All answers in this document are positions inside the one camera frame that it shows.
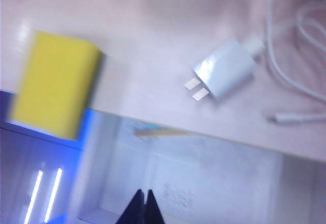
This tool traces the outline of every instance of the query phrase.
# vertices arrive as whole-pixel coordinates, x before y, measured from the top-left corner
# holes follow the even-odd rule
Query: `white cable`
[[[317,93],[302,84],[292,80],[290,77],[288,77],[279,67],[276,57],[275,57],[275,51],[274,51],[274,44],[273,44],[273,8],[274,8],[274,2],[275,0],[268,0],[268,6],[267,6],[267,16],[266,16],[266,42],[267,42],[267,50],[270,62],[276,71],[276,73],[288,84],[296,88],[297,90],[301,91],[302,93],[309,95],[315,99],[318,99],[324,103],[326,103],[326,95]],[[326,38],[326,29],[315,19],[309,18],[306,19],[305,16],[309,14],[310,12],[317,11],[317,10],[325,10],[326,9],[326,0],[320,0],[318,3],[309,3],[304,6],[302,6],[297,15],[294,19],[289,19],[285,22],[282,22],[281,24],[277,25],[276,30],[277,34],[280,32],[292,28],[297,27],[300,31],[300,33],[307,39],[307,41],[314,45],[316,48],[326,51],[326,46],[317,41],[315,38],[313,38],[311,35],[309,35],[306,30],[304,29],[304,25],[308,25],[311,27],[314,27],[320,31],[320,33]],[[286,114],[285,116],[282,116],[282,114],[276,114],[271,117],[271,119],[277,123],[280,123],[282,121],[282,118],[285,118],[286,122],[290,122],[291,120],[293,122],[308,122],[308,121],[326,121],[326,113],[320,113],[318,115],[297,115],[297,114]]]

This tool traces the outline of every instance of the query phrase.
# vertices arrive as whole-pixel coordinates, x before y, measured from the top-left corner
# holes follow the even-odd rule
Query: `white surface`
[[[323,193],[322,165],[316,174],[315,162],[199,135],[136,137],[138,129],[153,126],[128,119],[110,136],[107,128],[116,122],[104,121],[101,136],[89,145],[93,155],[83,163],[104,177],[79,178],[87,191],[74,193],[84,196],[75,219],[105,223],[102,217],[120,215],[137,189],[152,188],[168,224],[310,224],[312,215],[325,221],[324,202],[316,197]],[[99,199],[97,207],[83,208],[89,198]],[[80,205],[75,200],[71,206]]]
[[[280,0],[277,19],[291,15],[296,2]],[[265,59],[252,82],[220,103],[197,103],[196,91],[183,87],[194,76],[191,67],[223,41],[261,32],[265,6],[266,0],[2,0],[1,89],[19,91],[33,29],[86,38],[107,54],[92,109],[326,161],[325,123],[266,121],[273,112],[324,106],[273,78]],[[288,60],[282,69],[325,93],[323,56],[293,36],[277,40],[277,53]]]

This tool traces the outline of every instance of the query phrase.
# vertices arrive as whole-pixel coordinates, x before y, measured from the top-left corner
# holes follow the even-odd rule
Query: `black object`
[[[116,224],[165,224],[153,191],[148,191],[144,204],[144,193],[139,189]]]

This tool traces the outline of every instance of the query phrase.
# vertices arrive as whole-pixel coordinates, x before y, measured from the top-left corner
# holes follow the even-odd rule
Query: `sponge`
[[[38,32],[10,120],[76,139],[100,54],[88,41]]]

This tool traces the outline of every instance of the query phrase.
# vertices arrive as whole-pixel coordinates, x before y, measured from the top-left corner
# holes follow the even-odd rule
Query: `white table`
[[[296,0],[281,0],[288,16]],[[326,161],[326,124],[278,126],[276,111],[314,112],[323,104],[275,78],[262,56],[254,80],[216,103],[196,102],[183,85],[191,66],[229,37],[264,25],[266,0],[2,0],[1,89],[17,93],[33,29],[91,40],[107,54],[90,108],[234,142]],[[292,77],[326,92],[322,56],[279,40],[278,57]]]

